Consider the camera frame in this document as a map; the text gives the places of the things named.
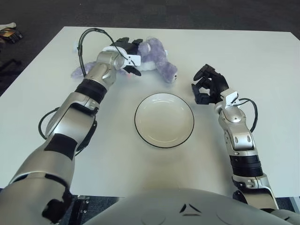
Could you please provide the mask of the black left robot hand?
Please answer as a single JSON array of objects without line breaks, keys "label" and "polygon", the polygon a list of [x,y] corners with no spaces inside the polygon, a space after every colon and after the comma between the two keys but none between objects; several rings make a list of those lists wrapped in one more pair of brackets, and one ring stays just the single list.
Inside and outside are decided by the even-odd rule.
[{"label": "black left robot hand", "polygon": [[[118,51],[120,49],[124,49],[126,51],[127,56],[126,59],[129,59],[128,55],[138,55],[138,47],[143,42],[143,39],[135,39],[132,42],[129,42],[128,37],[122,37],[116,40],[111,46],[115,46],[118,48]],[[131,62],[129,66],[125,66],[121,69],[122,72],[127,72],[128,74],[132,73],[137,76],[141,76],[141,72],[136,69],[137,65],[135,62]]]}]

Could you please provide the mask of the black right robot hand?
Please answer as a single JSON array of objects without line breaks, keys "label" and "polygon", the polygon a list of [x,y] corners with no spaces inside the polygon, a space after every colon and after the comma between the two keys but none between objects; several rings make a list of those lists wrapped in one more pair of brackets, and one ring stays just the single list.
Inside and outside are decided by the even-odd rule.
[{"label": "black right robot hand", "polygon": [[193,80],[198,81],[196,84],[191,84],[195,102],[198,105],[221,102],[221,92],[229,89],[226,79],[208,64],[195,74]]}]

